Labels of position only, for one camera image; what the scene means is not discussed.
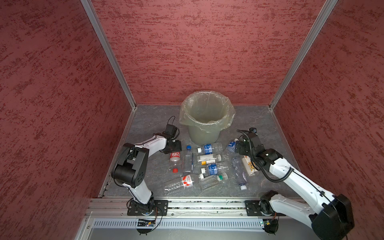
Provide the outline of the blue label bottle white cap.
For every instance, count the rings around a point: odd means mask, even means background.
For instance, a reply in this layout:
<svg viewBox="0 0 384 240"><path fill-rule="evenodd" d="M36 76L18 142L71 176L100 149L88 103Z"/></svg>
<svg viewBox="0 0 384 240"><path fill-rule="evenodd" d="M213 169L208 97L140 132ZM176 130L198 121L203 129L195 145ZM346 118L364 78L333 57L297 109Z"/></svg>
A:
<svg viewBox="0 0 384 240"><path fill-rule="evenodd" d="M235 138L228 143L228 145L226 146L226 148L224 149L224 151L222 153L222 158L224 161L230 161L232 159L232 157L234 157L236 155L237 142L238 142L238 139Z"/></svg>

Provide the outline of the red label cola bottle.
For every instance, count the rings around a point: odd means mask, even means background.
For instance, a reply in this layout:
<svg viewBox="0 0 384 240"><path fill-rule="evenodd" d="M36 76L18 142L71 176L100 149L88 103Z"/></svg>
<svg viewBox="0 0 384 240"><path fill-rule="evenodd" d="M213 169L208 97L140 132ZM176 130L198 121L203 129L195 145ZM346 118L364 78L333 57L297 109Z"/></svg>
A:
<svg viewBox="0 0 384 240"><path fill-rule="evenodd" d="M173 152L170 154L170 168L169 170L174 174L179 174L182 171L182 159L180 152Z"/></svg>

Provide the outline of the sunflower label bottle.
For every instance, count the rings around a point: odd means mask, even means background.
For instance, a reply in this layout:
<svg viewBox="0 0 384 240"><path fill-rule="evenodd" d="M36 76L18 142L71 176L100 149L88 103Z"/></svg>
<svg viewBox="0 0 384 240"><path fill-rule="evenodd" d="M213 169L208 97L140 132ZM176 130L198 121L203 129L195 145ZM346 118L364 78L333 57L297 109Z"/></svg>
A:
<svg viewBox="0 0 384 240"><path fill-rule="evenodd" d="M249 156L242 156L242 163L248 176L254 176L258 170L252 165L251 158Z"/></svg>

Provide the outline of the blue cap clear bottle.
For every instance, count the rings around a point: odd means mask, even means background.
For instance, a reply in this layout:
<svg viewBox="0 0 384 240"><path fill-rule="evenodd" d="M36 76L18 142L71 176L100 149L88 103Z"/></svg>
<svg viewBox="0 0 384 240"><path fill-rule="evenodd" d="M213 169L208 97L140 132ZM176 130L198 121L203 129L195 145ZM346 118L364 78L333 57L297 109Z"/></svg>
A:
<svg viewBox="0 0 384 240"><path fill-rule="evenodd" d="M183 158L183 172L190 174L193 172L193 151L191 146L187 146Z"/></svg>

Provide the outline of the red white label water bottle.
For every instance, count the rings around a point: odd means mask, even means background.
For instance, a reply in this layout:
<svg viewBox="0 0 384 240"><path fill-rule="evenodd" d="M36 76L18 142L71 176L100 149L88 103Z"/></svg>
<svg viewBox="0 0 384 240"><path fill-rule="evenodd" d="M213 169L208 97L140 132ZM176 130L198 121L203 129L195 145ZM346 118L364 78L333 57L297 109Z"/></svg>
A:
<svg viewBox="0 0 384 240"><path fill-rule="evenodd" d="M178 177L165 183L164 192L166 195L170 195L183 190L188 190L197 187L199 182L203 179L203 174L189 174L183 177Z"/></svg>

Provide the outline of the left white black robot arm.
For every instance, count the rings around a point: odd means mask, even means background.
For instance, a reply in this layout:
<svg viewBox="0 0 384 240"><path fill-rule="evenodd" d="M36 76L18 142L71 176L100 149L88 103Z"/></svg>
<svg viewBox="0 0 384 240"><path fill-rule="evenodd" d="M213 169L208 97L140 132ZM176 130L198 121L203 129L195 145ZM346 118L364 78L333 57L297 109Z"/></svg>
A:
<svg viewBox="0 0 384 240"><path fill-rule="evenodd" d="M148 159L157 152L171 154L182 151L181 141L177 139L180 130L171 124L161 133L141 143L125 143L111 171L111 177L117 186L128 188L135 202L148 206L153 193L145 183Z"/></svg>

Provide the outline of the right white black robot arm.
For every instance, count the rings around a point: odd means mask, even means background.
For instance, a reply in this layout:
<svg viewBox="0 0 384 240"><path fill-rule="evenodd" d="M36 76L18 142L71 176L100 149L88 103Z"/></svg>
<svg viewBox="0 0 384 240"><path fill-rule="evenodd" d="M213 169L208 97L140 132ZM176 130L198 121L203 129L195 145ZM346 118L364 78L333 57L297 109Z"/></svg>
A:
<svg viewBox="0 0 384 240"><path fill-rule="evenodd" d="M352 203L344 195L334 195L294 168L279 152L265 149L257 130L239 130L236 153L250 158L251 165L272 183L285 183L304 202L269 191L260 197L264 216L282 214L311 228L321 240L347 239L354 228Z"/></svg>

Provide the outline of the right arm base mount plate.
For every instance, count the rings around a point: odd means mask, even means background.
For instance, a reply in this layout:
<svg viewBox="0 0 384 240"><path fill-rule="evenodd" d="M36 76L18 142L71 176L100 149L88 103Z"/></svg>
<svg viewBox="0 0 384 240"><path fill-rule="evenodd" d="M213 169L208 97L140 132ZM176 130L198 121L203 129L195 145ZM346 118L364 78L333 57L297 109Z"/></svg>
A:
<svg viewBox="0 0 384 240"><path fill-rule="evenodd" d="M285 217L286 215L275 212L266 201L245 201L245 209L248 217Z"/></svg>

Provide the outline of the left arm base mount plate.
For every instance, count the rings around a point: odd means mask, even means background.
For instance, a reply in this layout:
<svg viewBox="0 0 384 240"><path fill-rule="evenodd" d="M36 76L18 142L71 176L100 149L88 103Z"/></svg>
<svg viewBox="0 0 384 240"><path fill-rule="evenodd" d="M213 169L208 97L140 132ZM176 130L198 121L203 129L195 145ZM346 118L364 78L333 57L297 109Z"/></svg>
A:
<svg viewBox="0 0 384 240"><path fill-rule="evenodd" d="M169 201L167 200L150 200L148 204L143 205L136 201L128 203L128 216L166 216L168 212Z"/></svg>

